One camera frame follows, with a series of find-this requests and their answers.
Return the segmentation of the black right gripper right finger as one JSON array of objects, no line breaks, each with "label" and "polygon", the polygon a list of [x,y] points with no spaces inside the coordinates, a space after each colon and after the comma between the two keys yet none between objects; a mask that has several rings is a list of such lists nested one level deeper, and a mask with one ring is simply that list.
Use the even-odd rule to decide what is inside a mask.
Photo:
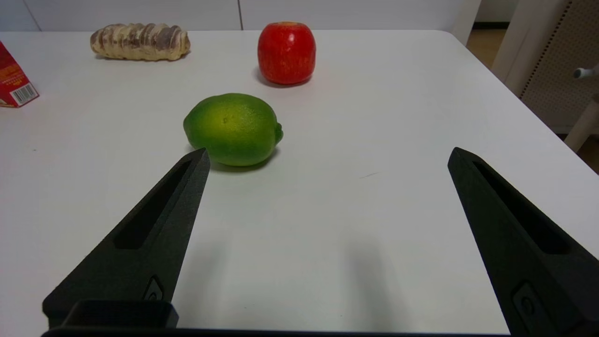
[{"label": "black right gripper right finger", "polygon": [[447,166],[511,335],[596,337],[597,258],[479,156]]}]

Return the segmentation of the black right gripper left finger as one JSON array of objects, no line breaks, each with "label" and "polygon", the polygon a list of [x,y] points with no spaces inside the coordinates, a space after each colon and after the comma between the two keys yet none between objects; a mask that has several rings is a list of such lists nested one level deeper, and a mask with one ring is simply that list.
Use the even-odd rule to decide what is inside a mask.
[{"label": "black right gripper left finger", "polygon": [[205,149],[183,156],[44,299],[49,328],[173,326],[171,301],[210,169]]}]

